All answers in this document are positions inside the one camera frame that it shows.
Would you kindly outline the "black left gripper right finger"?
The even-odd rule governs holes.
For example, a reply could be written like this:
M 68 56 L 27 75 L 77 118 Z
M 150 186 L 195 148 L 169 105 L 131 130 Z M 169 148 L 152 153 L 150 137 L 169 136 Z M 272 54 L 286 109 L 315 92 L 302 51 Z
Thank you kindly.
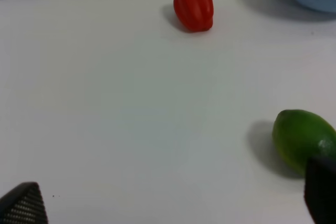
M 304 200 L 314 223 L 335 223 L 335 160 L 313 157 L 307 162 Z

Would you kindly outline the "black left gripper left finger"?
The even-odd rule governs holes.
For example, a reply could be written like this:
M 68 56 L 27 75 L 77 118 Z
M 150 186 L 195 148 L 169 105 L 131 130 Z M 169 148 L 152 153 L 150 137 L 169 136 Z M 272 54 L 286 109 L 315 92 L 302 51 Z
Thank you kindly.
M 37 182 L 21 183 L 1 197 L 1 223 L 48 223 L 44 200 Z

